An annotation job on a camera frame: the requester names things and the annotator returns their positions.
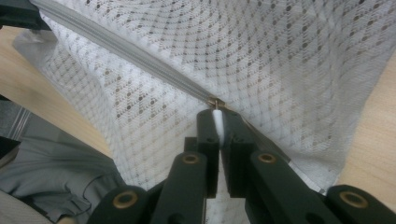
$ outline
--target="zipper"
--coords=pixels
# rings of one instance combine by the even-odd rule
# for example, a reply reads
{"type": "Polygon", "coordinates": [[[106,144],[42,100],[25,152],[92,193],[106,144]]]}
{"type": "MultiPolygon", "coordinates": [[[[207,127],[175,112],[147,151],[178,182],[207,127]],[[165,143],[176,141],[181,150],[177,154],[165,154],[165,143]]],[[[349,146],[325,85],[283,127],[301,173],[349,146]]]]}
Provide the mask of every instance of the zipper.
{"type": "MultiPolygon", "coordinates": [[[[126,39],[113,34],[96,22],[79,15],[76,11],[64,7],[53,0],[31,0],[30,2],[39,7],[40,11],[53,21],[60,23],[79,35],[85,36],[93,43],[104,47],[126,61],[137,65],[144,71],[151,73],[157,78],[188,93],[196,99],[207,103],[211,108],[232,110],[224,103],[224,101],[213,96],[210,92],[192,82],[187,77],[184,77],[176,69],[161,62],[159,59],[139,48],[134,43],[128,42],[126,39]]],[[[268,147],[268,138],[254,128],[247,120],[244,119],[244,122],[250,129],[251,134],[254,136],[257,145],[261,148],[268,147]]],[[[274,145],[273,148],[277,148],[277,151],[283,155],[287,161],[290,160],[284,152],[278,149],[278,147],[274,145]]]]}

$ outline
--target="table surface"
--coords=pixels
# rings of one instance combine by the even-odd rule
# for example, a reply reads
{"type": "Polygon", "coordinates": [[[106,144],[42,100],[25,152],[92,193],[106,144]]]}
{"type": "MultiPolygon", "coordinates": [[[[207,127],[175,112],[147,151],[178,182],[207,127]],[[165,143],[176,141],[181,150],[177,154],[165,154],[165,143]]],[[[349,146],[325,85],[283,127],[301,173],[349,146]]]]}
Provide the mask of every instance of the table surface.
{"type": "MultiPolygon", "coordinates": [[[[111,157],[103,136],[12,48],[20,31],[0,30],[0,94],[111,157]]],[[[396,53],[366,102],[338,184],[366,190],[396,211],[396,53]]]]}

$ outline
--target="light wood surface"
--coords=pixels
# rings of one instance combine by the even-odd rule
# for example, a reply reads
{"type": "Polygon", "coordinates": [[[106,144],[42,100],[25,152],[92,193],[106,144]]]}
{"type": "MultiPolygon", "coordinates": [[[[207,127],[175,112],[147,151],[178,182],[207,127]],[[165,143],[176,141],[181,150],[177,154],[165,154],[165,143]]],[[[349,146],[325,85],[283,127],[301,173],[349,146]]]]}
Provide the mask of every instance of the light wood surface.
{"type": "MultiPolygon", "coordinates": [[[[21,30],[0,31],[0,94],[110,156],[106,142],[12,48],[21,30]]],[[[364,107],[339,184],[364,189],[396,211],[396,54],[364,107]]]]}

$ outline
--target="mesh laundry bag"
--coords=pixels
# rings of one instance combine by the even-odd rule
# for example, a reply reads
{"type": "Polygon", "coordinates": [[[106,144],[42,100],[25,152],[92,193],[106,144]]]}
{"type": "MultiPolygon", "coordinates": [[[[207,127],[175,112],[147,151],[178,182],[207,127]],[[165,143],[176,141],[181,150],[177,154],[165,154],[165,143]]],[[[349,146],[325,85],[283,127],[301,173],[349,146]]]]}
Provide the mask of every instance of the mesh laundry bag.
{"type": "MultiPolygon", "coordinates": [[[[157,73],[219,97],[324,190],[396,46],[391,0],[32,2],[57,41],[36,36],[31,61],[103,134],[124,180],[145,189],[166,178],[207,108],[157,73]]],[[[219,185],[207,222],[246,221],[219,185]]]]}

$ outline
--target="zipper slider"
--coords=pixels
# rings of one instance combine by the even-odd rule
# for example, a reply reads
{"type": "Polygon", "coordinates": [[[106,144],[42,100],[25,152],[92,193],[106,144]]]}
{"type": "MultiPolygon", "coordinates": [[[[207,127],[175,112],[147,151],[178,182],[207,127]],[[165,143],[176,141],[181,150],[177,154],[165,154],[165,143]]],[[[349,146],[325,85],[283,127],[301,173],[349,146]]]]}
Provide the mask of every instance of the zipper slider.
{"type": "Polygon", "coordinates": [[[217,109],[217,110],[225,108],[224,101],[220,100],[216,96],[212,96],[212,95],[209,96],[209,98],[207,99],[206,103],[208,105],[210,105],[210,107],[212,107],[214,109],[217,109]]]}

